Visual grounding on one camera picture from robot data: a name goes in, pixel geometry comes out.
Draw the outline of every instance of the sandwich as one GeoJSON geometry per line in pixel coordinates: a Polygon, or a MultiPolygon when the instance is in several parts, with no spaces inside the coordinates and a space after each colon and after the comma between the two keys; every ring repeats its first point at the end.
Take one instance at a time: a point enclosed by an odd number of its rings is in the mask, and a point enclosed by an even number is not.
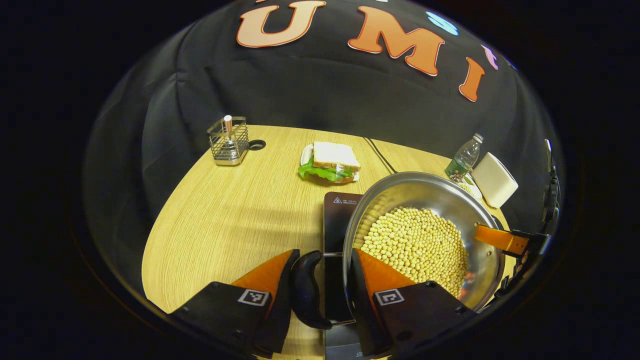
{"type": "Polygon", "coordinates": [[[298,175],[301,178],[313,174],[339,184],[357,180],[360,171],[353,149],[341,143],[314,142],[313,147],[305,148],[300,163],[298,175]]]}

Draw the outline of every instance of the wooden table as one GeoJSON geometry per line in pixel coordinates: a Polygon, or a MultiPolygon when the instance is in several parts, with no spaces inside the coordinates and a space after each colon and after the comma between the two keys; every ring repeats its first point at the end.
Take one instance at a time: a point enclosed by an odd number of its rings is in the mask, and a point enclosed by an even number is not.
{"type": "MultiPolygon", "coordinates": [[[[231,283],[290,249],[300,249],[301,255],[321,250],[325,193],[364,193],[391,174],[359,136],[275,126],[248,129],[249,137],[264,140],[266,147],[250,151],[237,167],[216,166],[207,151],[174,189],[149,234],[142,283],[147,298],[167,313],[211,281],[231,283]],[[360,180],[330,185],[300,179],[300,153],[313,141],[352,146],[362,164],[360,180]]],[[[379,140],[374,143],[398,172],[446,177],[444,169],[451,159],[379,140]]],[[[483,204],[506,228],[502,212],[483,204]]],[[[319,284],[321,269],[316,269],[319,284]]],[[[511,269],[513,259],[507,257],[505,274],[511,269]]],[[[274,354],[274,359],[323,357],[322,332],[302,324],[292,313],[283,354],[274,354]]]]}

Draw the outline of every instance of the utensil holder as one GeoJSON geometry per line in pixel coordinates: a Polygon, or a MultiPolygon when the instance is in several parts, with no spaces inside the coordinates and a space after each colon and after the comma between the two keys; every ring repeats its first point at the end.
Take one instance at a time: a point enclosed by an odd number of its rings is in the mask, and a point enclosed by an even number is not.
{"type": "Polygon", "coordinates": [[[211,154],[216,165],[234,166],[244,160],[249,149],[246,117],[220,119],[208,130],[211,154]]]}

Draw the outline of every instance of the orange letter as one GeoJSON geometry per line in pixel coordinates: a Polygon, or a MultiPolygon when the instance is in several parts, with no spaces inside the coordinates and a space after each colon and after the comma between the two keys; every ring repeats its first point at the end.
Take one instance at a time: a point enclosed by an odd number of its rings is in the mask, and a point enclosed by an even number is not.
{"type": "Polygon", "coordinates": [[[465,79],[464,84],[458,86],[458,90],[460,90],[460,93],[467,99],[475,102],[478,100],[476,92],[478,90],[478,85],[480,85],[480,78],[484,75],[484,69],[472,58],[467,58],[467,62],[469,63],[467,78],[465,79]]]}
{"type": "Polygon", "coordinates": [[[265,6],[246,12],[240,16],[242,24],[238,29],[236,40],[238,44],[246,47],[276,46],[297,40],[309,29],[316,8],[325,4],[324,1],[297,1],[289,4],[290,8],[295,9],[289,27],[279,33],[272,34],[267,34],[262,29],[267,21],[267,16],[276,10],[278,5],[265,6]]]}
{"type": "Polygon", "coordinates": [[[360,6],[358,9],[364,12],[364,24],[358,38],[349,40],[348,44],[353,49],[368,53],[380,54],[382,46],[378,45],[378,39],[382,35],[389,56],[398,58],[407,50],[415,47],[413,54],[404,58],[406,63],[425,74],[436,76],[436,61],[438,50],[444,40],[427,29],[417,28],[405,33],[396,18],[376,8],[360,6]]]}

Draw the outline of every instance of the plastic water bottle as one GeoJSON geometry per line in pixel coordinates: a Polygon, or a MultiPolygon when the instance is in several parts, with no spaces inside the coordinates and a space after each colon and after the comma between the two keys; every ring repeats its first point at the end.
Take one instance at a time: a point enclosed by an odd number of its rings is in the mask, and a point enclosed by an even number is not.
{"type": "Polygon", "coordinates": [[[473,139],[469,140],[465,145],[462,145],[460,150],[458,150],[453,160],[449,163],[449,166],[444,170],[451,180],[457,183],[462,182],[462,177],[473,168],[480,155],[480,144],[482,140],[483,137],[476,133],[473,139]]]}

